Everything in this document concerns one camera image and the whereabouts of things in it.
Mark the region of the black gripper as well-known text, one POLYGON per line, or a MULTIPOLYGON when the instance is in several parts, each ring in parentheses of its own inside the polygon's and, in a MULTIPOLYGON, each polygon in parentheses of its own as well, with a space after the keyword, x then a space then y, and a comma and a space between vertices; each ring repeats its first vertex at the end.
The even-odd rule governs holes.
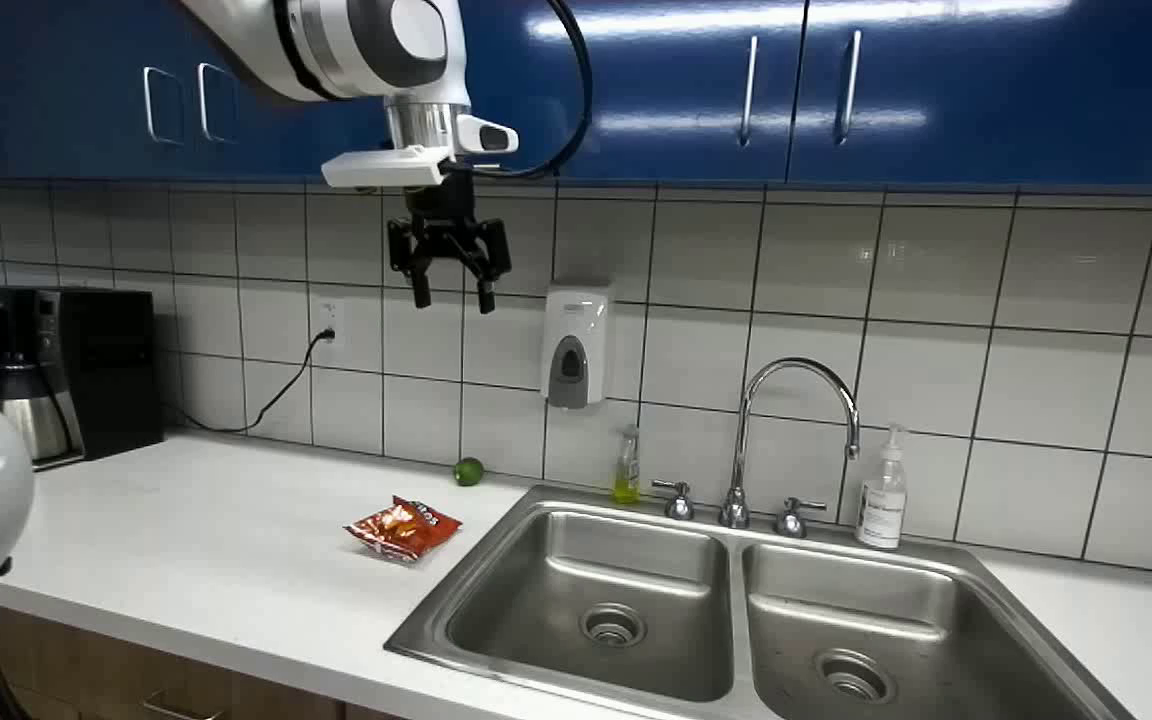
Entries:
POLYGON ((496 312, 493 284, 513 268, 499 221, 476 215, 476 189, 468 171, 451 171, 435 189, 403 196, 406 215, 389 225, 389 262, 406 276, 417 306, 432 302, 428 262, 458 259, 476 276, 481 317, 496 312))

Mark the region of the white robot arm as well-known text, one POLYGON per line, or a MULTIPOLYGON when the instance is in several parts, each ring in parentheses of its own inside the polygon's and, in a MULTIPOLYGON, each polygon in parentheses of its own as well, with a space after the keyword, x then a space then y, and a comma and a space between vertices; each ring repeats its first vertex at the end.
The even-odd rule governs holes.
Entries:
POLYGON ((518 132, 472 113, 458 0, 180 0, 282 101, 379 101, 389 145, 318 162, 328 189, 400 189, 389 262, 432 302, 428 262, 458 259, 481 312, 513 271, 506 232, 476 215, 472 162, 513 156, 518 132))

